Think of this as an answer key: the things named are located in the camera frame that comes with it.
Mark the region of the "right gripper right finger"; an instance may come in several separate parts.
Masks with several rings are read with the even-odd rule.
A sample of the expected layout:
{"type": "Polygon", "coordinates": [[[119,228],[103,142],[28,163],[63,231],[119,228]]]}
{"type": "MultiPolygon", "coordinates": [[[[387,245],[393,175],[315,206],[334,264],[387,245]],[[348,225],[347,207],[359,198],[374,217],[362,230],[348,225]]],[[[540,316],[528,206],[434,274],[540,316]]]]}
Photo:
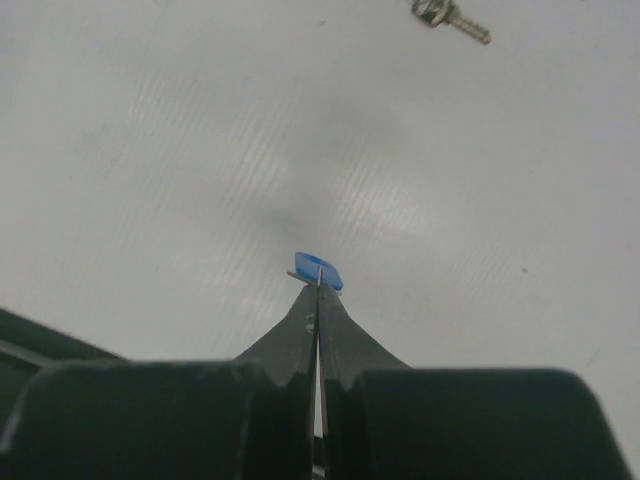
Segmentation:
{"type": "Polygon", "coordinates": [[[330,479],[628,479],[599,401],[550,368],[412,368],[317,297],[330,479]]]}

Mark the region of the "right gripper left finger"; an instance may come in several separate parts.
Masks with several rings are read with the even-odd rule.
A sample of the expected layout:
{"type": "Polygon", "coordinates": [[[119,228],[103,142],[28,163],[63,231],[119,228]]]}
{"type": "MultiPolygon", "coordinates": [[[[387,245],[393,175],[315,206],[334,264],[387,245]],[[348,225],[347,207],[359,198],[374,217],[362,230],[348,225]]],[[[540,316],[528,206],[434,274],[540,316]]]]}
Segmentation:
{"type": "Polygon", "coordinates": [[[5,479],[309,479],[317,291],[231,360],[39,370],[1,429],[5,479]]]}

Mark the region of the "blue key tag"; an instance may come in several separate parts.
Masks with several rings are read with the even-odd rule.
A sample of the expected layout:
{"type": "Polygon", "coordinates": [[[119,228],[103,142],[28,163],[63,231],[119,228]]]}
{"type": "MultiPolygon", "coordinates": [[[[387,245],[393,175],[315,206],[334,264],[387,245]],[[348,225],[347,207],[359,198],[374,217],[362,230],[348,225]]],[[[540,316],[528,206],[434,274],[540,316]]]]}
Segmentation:
{"type": "Polygon", "coordinates": [[[343,280],[337,268],[328,261],[310,253],[296,252],[294,268],[287,275],[309,285],[327,285],[340,296],[344,290],[343,280]]]}

